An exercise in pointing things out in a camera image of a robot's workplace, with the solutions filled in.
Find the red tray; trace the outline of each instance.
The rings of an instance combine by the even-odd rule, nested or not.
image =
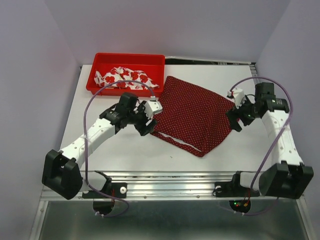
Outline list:
[[[160,97],[164,90],[165,75],[165,56],[150,54],[125,54],[125,53],[97,53],[93,60],[92,69],[86,83],[86,89],[95,94],[101,87],[95,83],[96,71],[104,76],[112,68],[124,67],[131,70],[142,70],[151,78],[159,87],[155,88],[154,94]],[[133,90],[106,88],[99,95],[120,96],[125,92],[133,93],[139,97],[150,97],[148,89]]]

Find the gray wall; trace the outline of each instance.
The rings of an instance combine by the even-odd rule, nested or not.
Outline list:
[[[77,61],[97,52],[257,61],[290,0],[44,0]]]
[[[79,68],[41,0],[0,1],[0,239],[29,239]]]
[[[319,0],[292,0],[261,54],[257,70],[261,76],[279,80],[292,97],[294,141],[304,163],[315,171],[306,200],[320,237],[319,13]]]

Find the red polka dot cloth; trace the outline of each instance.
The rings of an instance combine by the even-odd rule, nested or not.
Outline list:
[[[234,103],[213,91],[168,76],[159,102],[152,135],[193,155],[203,157],[231,132],[226,112]]]

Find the cable connector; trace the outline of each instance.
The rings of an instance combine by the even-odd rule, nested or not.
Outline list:
[[[156,102],[157,101],[156,96],[151,96],[150,101]]]

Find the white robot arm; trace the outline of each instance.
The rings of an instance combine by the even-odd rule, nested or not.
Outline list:
[[[63,196],[72,199],[79,191],[89,190],[83,184],[80,168],[85,163],[85,138],[88,142],[88,155],[91,155],[104,141],[117,134],[128,124],[134,125],[141,136],[151,133],[157,122],[153,116],[162,112],[161,104],[152,97],[136,106],[138,97],[124,93],[119,103],[100,114],[95,123],[84,134],[62,148],[51,150],[45,157],[42,183]]]
[[[262,82],[255,86],[255,103],[240,88],[228,92],[228,97],[234,99],[235,106],[226,113],[230,127],[240,132],[238,120],[244,126],[250,125],[254,119],[260,118],[265,126],[270,144],[272,166],[260,173],[250,190],[255,172],[237,171],[230,182],[216,182],[219,190],[217,197],[243,197],[248,191],[251,196],[273,196],[298,199],[311,181],[314,172],[312,167],[305,166],[299,156],[289,124],[289,105],[285,99],[276,98],[274,84]],[[281,129],[284,131],[278,141],[274,142]]]

